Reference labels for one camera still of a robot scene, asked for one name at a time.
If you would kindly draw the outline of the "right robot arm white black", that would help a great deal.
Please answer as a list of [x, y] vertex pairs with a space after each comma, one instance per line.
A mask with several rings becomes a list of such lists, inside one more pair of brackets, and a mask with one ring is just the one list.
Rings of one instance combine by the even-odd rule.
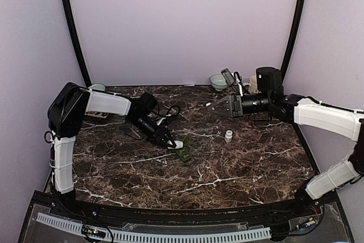
[[352, 154], [297, 190], [290, 211], [302, 217], [312, 208], [312, 200], [363, 177], [363, 110], [325, 104], [311, 96], [285, 95], [282, 73], [273, 67], [258, 68], [256, 77], [257, 94], [228, 95], [208, 105], [207, 110], [230, 118], [266, 112], [282, 122], [316, 127], [356, 142]]

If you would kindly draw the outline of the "white pill bottle front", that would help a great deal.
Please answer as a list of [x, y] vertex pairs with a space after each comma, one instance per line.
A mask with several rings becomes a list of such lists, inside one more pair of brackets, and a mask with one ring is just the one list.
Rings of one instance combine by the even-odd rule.
[[168, 143], [170, 149], [178, 150], [184, 147], [183, 141], [169, 141]]

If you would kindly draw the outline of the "green weekly pill organizer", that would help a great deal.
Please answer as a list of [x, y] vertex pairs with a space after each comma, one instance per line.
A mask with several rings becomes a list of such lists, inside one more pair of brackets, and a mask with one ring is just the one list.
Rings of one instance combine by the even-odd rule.
[[178, 149], [176, 152], [180, 160], [184, 163], [192, 159], [191, 148], [189, 146], [189, 143], [190, 143], [190, 137], [186, 135], [183, 139], [183, 147]]

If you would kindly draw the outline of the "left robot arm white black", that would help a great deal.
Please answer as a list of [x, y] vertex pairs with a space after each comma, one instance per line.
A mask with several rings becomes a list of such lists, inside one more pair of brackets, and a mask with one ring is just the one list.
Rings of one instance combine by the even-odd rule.
[[62, 195], [74, 190], [73, 149], [87, 112], [124, 116], [150, 143], [167, 149], [183, 148], [183, 142], [173, 139], [167, 128], [167, 123], [176, 115], [161, 115], [154, 110], [157, 104], [156, 98], [149, 93], [130, 98], [67, 83], [47, 113], [51, 133], [50, 166], [54, 189]]

